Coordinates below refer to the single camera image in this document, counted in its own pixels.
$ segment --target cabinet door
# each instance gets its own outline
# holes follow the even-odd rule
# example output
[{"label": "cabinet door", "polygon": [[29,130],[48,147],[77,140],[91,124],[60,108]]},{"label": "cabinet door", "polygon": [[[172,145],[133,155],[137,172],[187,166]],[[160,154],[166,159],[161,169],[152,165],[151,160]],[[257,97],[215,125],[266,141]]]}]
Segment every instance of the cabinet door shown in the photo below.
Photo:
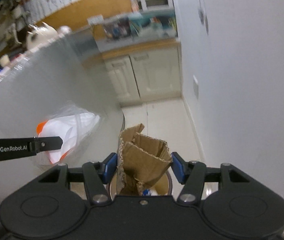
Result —
[{"label": "cabinet door", "polygon": [[106,61],[106,68],[120,103],[140,100],[129,57]]},{"label": "cabinet door", "polygon": [[130,55],[142,100],[181,94],[178,49],[157,49]]}]

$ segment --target white tile floor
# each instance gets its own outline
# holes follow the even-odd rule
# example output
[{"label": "white tile floor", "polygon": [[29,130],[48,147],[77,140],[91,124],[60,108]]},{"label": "white tile floor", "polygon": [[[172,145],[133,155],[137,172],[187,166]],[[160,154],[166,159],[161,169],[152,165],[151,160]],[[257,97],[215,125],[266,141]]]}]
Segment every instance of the white tile floor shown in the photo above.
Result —
[{"label": "white tile floor", "polygon": [[[125,116],[125,127],[143,123],[143,134],[164,140],[171,152],[177,152],[184,160],[200,160],[199,150],[191,128],[186,109],[181,98],[144,103],[141,106],[122,108]],[[173,196],[181,192],[178,183],[169,169],[173,182]]]}]

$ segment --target kitchen counter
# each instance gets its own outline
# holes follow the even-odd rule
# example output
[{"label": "kitchen counter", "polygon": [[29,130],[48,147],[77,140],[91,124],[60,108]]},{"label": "kitchen counter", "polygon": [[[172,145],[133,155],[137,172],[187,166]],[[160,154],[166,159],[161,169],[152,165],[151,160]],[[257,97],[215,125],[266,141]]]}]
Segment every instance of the kitchen counter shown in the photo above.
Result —
[{"label": "kitchen counter", "polygon": [[102,53],[103,59],[124,56],[143,50],[161,49],[180,45],[179,38],[124,38],[116,41],[107,39],[97,40],[98,49]]}]

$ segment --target metal screw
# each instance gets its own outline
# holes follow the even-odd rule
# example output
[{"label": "metal screw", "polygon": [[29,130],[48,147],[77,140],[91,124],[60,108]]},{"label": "metal screw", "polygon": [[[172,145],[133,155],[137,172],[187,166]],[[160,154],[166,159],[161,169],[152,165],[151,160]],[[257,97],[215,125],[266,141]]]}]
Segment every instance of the metal screw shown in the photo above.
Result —
[{"label": "metal screw", "polygon": [[147,201],[147,200],[141,200],[140,201],[140,204],[142,205],[142,206],[145,206],[145,205],[147,205],[149,202]]},{"label": "metal screw", "polygon": [[101,203],[107,202],[109,198],[107,195],[104,195],[104,194],[96,194],[93,196],[92,200],[97,204],[101,204]]},{"label": "metal screw", "polygon": [[193,202],[195,199],[196,197],[192,194],[183,194],[180,196],[180,200],[182,200],[184,203]]}]

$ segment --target white plastic bag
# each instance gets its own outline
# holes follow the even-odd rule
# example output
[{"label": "white plastic bag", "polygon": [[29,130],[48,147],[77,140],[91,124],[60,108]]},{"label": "white plastic bag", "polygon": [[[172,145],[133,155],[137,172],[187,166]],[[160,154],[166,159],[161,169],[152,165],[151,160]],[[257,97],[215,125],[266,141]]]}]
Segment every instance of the white plastic bag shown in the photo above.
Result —
[{"label": "white plastic bag", "polygon": [[74,104],[68,104],[50,116],[46,121],[37,126],[39,137],[59,136],[63,140],[60,150],[40,153],[35,157],[37,165],[52,165],[63,160],[66,156],[78,154],[78,150],[83,141],[89,140],[89,136],[97,128],[101,117],[79,108]]}]

